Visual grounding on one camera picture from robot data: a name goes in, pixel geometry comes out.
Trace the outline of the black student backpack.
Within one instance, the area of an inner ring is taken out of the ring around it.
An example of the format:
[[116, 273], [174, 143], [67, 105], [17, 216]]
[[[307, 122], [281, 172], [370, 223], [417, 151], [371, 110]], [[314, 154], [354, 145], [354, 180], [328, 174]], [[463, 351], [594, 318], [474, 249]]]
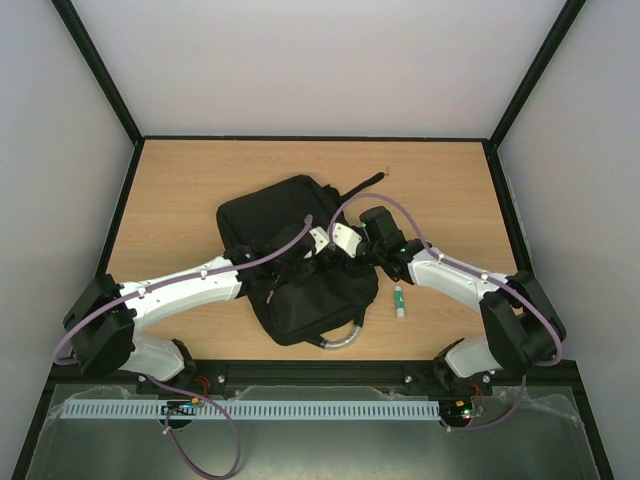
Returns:
[[[296, 175], [228, 201], [216, 212], [225, 251], [244, 246], [260, 257], [267, 255], [299, 233], [307, 217], [313, 228], [326, 231], [333, 217], [345, 224], [339, 207], [383, 177], [377, 173], [342, 194], [308, 175]], [[315, 255], [317, 271], [300, 287], [272, 286], [275, 260], [243, 285], [241, 295], [249, 299], [259, 323], [277, 344], [307, 342], [338, 350], [358, 338], [366, 310], [378, 293], [378, 277], [375, 268], [327, 267], [324, 255], [329, 246]]]

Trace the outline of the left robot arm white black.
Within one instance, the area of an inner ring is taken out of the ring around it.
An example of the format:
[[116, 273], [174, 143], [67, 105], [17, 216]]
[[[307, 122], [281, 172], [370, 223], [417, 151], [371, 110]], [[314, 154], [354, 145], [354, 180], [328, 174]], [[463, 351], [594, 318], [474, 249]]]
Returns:
[[262, 257], [238, 246], [202, 265], [151, 280], [118, 283], [109, 274], [96, 276], [63, 320], [65, 336], [54, 350], [54, 363], [77, 365], [90, 376], [121, 370], [161, 381], [175, 378], [187, 368], [185, 347], [145, 330], [195, 307], [236, 299], [261, 267], [286, 254], [307, 259], [320, 253], [329, 236], [306, 220], [291, 240]]

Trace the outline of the white glue stick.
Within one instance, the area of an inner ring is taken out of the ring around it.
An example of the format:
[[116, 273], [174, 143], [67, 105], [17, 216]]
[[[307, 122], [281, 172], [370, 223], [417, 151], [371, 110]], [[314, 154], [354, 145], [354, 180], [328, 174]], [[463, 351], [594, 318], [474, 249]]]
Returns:
[[395, 304], [395, 312], [397, 318], [405, 318], [406, 310], [405, 310], [405, 302], [404, 302], [404, 293], [401, 286], [396, 285], [394, 287], [394, 304]]

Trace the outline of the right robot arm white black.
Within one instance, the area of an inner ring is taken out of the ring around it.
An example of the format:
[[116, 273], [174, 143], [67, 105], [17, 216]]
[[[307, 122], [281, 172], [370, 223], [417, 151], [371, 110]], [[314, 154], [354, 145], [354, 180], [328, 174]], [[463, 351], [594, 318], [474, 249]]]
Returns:
[[433, 376], [442, 389], [458, 391], [490, 371], [522, 377], [560, 361], [566, 329], [532, 273], [492, 273], [444, 254], [422, 235], [408, 240], [384, 207], [364, 212], [360, 222], [355, 230], [331, 218], [331, 243], [395, 281], [435, 290], [481, 316], [482, 335], [456, 340], [435, 357]]

